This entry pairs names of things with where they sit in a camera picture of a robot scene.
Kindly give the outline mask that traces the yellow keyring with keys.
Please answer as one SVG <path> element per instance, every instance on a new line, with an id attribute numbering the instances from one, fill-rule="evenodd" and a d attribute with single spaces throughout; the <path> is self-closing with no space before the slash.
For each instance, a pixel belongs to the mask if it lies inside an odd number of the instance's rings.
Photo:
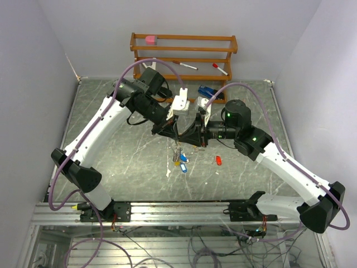
<path id="1" fill-rule="evenodd" d="M 175 166 L 179 166 L 180 161 L 181 161 L 181 145 L 180 145 L 180 143 L 179 142 L 175 143 L 175 146 L 172 149 L 173 149 L 172 161 Z"/>

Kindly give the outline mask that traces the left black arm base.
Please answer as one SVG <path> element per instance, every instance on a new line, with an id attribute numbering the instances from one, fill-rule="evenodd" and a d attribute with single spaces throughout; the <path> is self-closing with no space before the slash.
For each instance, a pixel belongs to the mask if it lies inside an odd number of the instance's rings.
<path id="1" fill-rule="evenodd" d="M 81 222 L 99 222 L 97 214 L 89 203 L 78 203 L 73 208 L 81 212 Z M 131 203 L 111 201 L 104 210 L 99 210 L 98 213 L 103 222 L 130 222 L 131 208 Z"/>

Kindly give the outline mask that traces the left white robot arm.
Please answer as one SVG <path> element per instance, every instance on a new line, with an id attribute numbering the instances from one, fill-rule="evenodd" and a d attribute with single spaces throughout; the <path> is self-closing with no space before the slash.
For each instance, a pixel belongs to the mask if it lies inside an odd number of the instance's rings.
<path id="1" fill-rule="evenodd" d="M 114 214 L 110 205 L 112 198 L 101 184 L 102 175 L 92 165 L 101 145 L 117 128 L 137 112 L 154 126 L 167 122 L 168 108 L 153 98 L 158 94 L 170 97 L 171 92 L 163 87 L 164 77 L 148 68 L 139 79 L 118 83 L 117 92 L 104 98 L 99 110 L 77 136 L 63 150 L 54 149 L 51 158 L 71 183 L 75 184 L 95 206 L 94 215 L 102 222 Z"/>

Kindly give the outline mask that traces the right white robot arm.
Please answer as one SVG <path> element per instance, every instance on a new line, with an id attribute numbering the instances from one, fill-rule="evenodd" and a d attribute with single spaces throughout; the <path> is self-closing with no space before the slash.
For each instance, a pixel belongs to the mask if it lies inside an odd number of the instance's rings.
<path id="1" fill-rule="evenodd" d="M 241 100 L 230 100 L 222 110 L 222 121 L 211 121 L 206 98 L 195 101 L 195 122 L 182 137 L 181 142 L 206 147 L 209 140 L 233 140 L 235 149 L 254 162 L 278 175 L 298 194 L 297 198 L 282 197 L 257 191 L 241 208 L 229 205 L 231 217 L 247 214 L 253 221 L 263 216 L 277 215 L 298 219 L 315 233 L 324 233 L 341 210 L 345 187 L 338 181 L 329 183 L 307 170 L 284 152 L 273 138 L 254 127 L 251 110 Z"/>

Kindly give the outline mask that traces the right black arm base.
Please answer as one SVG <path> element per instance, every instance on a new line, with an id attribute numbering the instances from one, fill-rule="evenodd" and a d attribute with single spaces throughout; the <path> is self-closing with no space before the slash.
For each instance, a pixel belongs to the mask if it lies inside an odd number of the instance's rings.
<path id="1" fill-rule="evenodd" d="M 264 191 L 257 191 L 249 199 L 231 200 L 228 207 L 223 210 L 223 214 L 228 215 L 231 222 L 262 221 L 264 217 L 267 221 L 276 221 L 277 215 L 262 214 L 257 208 L 258 198 L 264 194 Z"/>

